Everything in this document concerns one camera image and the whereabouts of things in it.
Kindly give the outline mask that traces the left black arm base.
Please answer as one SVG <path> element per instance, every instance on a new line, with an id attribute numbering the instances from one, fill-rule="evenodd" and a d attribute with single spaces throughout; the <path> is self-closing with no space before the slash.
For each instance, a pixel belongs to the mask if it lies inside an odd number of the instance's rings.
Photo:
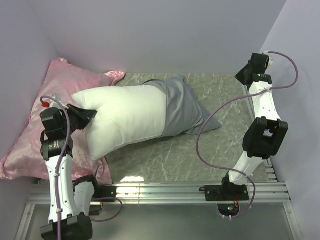
<path id="1" fill-rule="evenodd" d="M 89 207 L 89 216 L 99 216 L 103 210 L 104 203 L 114 203 L 117 195 L 117 187 L 114 185 L 99 186 L 93 195 Z"/>

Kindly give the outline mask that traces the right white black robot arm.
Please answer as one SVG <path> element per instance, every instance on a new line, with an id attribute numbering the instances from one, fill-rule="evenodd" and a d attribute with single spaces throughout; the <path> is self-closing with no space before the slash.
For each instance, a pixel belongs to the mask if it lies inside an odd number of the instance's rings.
<path id="1" fill-rule="evenodd" d="M 226 200 L 238 194 L 237 186 L 246 185 L 247 176 L 250 177 L 261 163 L 278 153 L 289 129 L 276 110 L 272 77 L 266 74 L 270 60 L 266 54 L 253 53 L 235 76 L 247 87 L 255 119 L 243 137 L 243 153 L 234 170 L 229 170 L 222 179 L 220 194 Z"/>

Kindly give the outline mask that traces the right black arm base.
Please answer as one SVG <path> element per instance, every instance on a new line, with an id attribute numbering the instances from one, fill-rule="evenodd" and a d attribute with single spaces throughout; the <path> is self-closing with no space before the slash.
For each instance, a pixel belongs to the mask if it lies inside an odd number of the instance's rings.
<path id="1" fill-rule="evenodd" d="M 223 186 L 205 185 L 199 188 L 205 195 L 206 202 L 217 202 L 219 213 L 223 217 L 232 219 L 238 217 L 240 213 L 240 201 L 249 200 L 249 191 L 246 185 Z"/>

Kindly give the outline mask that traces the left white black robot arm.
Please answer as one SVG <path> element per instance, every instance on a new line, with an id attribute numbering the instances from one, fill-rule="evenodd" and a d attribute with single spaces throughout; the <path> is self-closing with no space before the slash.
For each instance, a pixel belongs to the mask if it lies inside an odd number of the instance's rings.
<path id="1" fill-rule="evenodd" d="M 48 225 L 40 229 L 44 240 L 90 240 L 93 237 L 90 202 L 100 197 L 101 189 L 94 175 L 72 180 L 74 142 L 71 135 L 85 129 L 96 114 L 95 110 L 71 104 L 62 109 L 50 107 L 40 113 L 44 126 L 40 153 L 50 184 Z"/>

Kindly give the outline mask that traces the grey satin pillowcase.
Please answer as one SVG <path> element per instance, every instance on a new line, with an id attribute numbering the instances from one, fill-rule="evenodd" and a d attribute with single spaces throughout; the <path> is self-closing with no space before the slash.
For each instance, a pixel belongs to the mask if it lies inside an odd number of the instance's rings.
<path id="1" fill-rule="evenodd" d="M 143 84 L 156 87 L 166 96 L 163 137 L 198 135 L 205 121 L 211 116 L 182 75 L 165 80 L 150 79 Z"/>

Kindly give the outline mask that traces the white pillow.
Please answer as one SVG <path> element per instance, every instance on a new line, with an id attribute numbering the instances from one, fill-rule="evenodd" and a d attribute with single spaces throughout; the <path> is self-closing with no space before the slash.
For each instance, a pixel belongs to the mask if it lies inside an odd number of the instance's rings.
<path id="1" fill-rule="evenodd" d="M 86 130 L 94 161 L 124 146 L 159 138 L 165 130 L 167 100 L 157 87 L 97 87 L 72 98 L 82 109 L 97 112 Z"/>

